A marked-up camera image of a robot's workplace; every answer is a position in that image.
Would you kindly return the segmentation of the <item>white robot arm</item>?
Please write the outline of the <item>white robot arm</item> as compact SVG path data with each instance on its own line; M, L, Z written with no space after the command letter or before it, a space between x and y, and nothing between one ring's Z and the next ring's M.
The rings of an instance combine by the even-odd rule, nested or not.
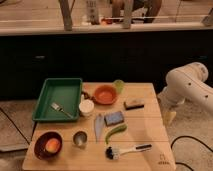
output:
M186 99L213 114L213 88L205 84L208 75L207 67L200 62L193 62L167 73L166 86L157 95L165 126L171 124L176 116L175 108Z

